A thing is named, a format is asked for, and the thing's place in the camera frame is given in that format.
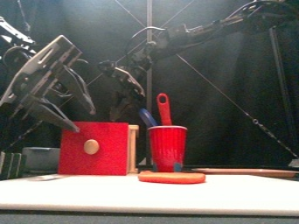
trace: wire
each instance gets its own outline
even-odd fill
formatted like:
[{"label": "wire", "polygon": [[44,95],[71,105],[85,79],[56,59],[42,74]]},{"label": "wire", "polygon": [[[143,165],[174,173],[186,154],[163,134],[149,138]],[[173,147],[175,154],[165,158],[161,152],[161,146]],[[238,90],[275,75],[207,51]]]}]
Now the wire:
[{"label": "wire", "polygon": [[127,44],[126,44],[126,64],[129,65],[129,47],[134,41],[134,39],[137,38],[137,36],[139,34],[142,34],[145,31],[149,31],[149,30],[157,30],[157,31],[165,31],[166,29],[165,28],[159,28],[159,27],[155,27],[155,26],[147,26],[143,30],[141,30],[134,36],[133,38],[129,40]]}]

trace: black curtain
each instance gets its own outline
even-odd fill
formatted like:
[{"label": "black curtain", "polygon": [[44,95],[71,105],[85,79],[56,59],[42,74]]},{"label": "black curtain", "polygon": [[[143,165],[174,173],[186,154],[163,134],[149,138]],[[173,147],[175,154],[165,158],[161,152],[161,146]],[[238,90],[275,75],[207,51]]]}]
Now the black curtain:
[{"label": "black curtain", "polygon": [[[187,28],[207,25],[226,18],[246,0],[154,0],[153,26]],[[119,89],[118,82],[101,73],[98,63],[105,60],[126,64],[125,50],[129,40],[147,26],[146,0],[31,0],[2,1],[0,16],[24,30],[24,19],[31,25],[27,32],[42,48],[59,35],[64,35],[83,51],[89,66],[79,74],[89,83],[89,90],[98,108],[89,115],[78,102],[70,101],[62,110],[74,121],[110,122],[111,95]],[[293,116],[298,123],[298,23],[277,28],[278,41],[287,79],[287,91],[293,103]],[[146,39],[146,33],[133,46]],[[6,89],[6,68],[2,68],[2,92]],[[155,97],[165,92],[171,98],[173,123],[189,128],[186,164],[207,166],[281,166],[294,158],[253,123],[255,118],[275,136],[299,153],[291,138],[286,120],[286,107],[277,61],[270,38],[265,31],[253,35],[235,32],[211,39],[179,55],[161,59],[153,66],[154,106],[159,120]],[[2,147],[35,124],[34,118],[8,122],[2,118]],[[130,111],[119,121],[141,126],[138,162],[146,157],[146,126],[137,111]],[[60,128],[43,123],[15,146],[60,147]]]}]

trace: white table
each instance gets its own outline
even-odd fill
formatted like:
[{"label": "white table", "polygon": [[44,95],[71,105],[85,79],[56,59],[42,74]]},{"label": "white table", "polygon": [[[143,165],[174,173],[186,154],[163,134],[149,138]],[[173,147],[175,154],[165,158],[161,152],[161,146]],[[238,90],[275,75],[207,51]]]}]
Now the white table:
[{"label": "white table", "polygon": [[2,181],[0,190],[2,210],[299,216],[299,182],[246,175],[207,175],[197,185],[48,175]]}]

